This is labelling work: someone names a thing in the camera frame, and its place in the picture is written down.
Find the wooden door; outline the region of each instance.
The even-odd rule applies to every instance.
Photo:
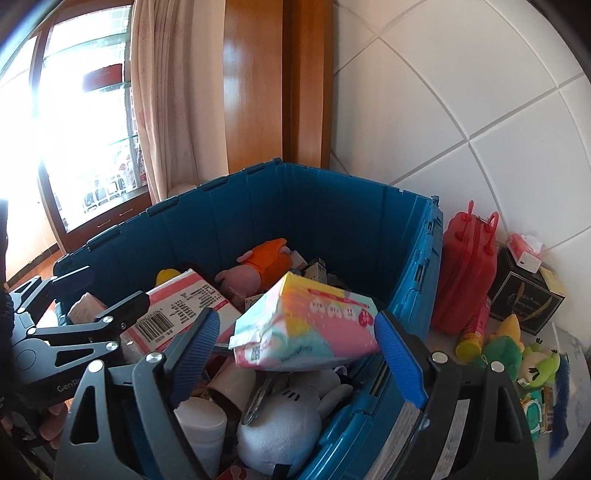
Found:
[[[230,173],[281,157],[328,168],[330,0],[226,0],[223,49]]]

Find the window frame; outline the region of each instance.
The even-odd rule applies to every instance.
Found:
[[[50,33],[53,27],[61,22],[71,20],[92,12],[105,10],[109,8],[132,6],[133,0],[88,0],[77,1],[64,8],[59,8],[51,17],[49,17],[31,36],[37,35],[35,47],[33,49],[33,58],[31,60],[31,69],[29,72],[29,86],[31,89],[33,102],[33,115],[39,114],[39,86],[41,81],[41,72],[43,70],[44,54]],[[127,42],[125,48],[129,51],[130,42]],[[124,80],[126,76],[126,67],[129,68],[128,61],[124,63]],[[133,125],[131,119],[131,95],[129,90],[125,91],[125,110],[127,118],[128,136],[131,142],[133,135]],[[139,177],[139,161],[134,148],[130,148],[132,162],[136,167],[136,175]],[[37,171],[37,182],[41,193],[41,201],[47,213],[47,219],[51,225],[56,241],[62,253],[71,253],[81,248],[90,238],[99,235],[104,230],[115,226],[129,218],[141,213],[152,205],[148,187],[139,187],[136,190],[125,193],[121,196],[122,201],[110,208],[108,211],[89,219],[86,223],[67,231],[61,220],[61,215],[57,202],[51,188],[47,167],[41,160]]]

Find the white plush toy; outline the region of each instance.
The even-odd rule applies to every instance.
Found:
[[[267,397],[251,423],[239,425],[240,459],[264,475],[273,475],[276,465],[295,475],[320,437],[322,420],[352,392],[332,370],[291,374],[288,386]]]

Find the red suitcase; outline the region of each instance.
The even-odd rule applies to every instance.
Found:
[[[496,274],[495,232],[499,214],[488,221],[460,212],[443,234],[441,269],[431,325],[443,333],[457,335],[476,314]]]

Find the wall tile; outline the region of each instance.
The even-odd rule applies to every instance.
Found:
[[[551,247],[591,225],[591,171],[559,92],[472,144],[510,231],[532,233]]]
[[[375,38],[367,25],[346,8],[335,5],[335,72],[369,45]]]
[[[376,32],[421,0],[338,0],[358,14]]]
[[[552,319],[585,347],[591,346],[591,231],[553,248],[543,258],[557,273],[568,294]]]
[[[335,77],[332,147],[351,175],[389,183],[462,140],[421,80],[376,40]]]
[[[430,0],[383,38],[468,135],[555,87],[534,52],[484,0]]]
[[[591,83],[583,76],[562,87],[560,93],[573,114],[587,155],[591,155]]]
[[[396,184],[401,190],[410,190],[425,197],[439,195],[439,208],[443,212],[443,225],[457,212],[465,212],[474,200],[474,214],[488,218],[497,210],[491,190],[468,145],[453,150],[434,163]],[[499,224],[497,238],[506,237]]]
[[[552,24],[524,0],[486,0],[526,40],[559,85],[582,72],[579,62]]]

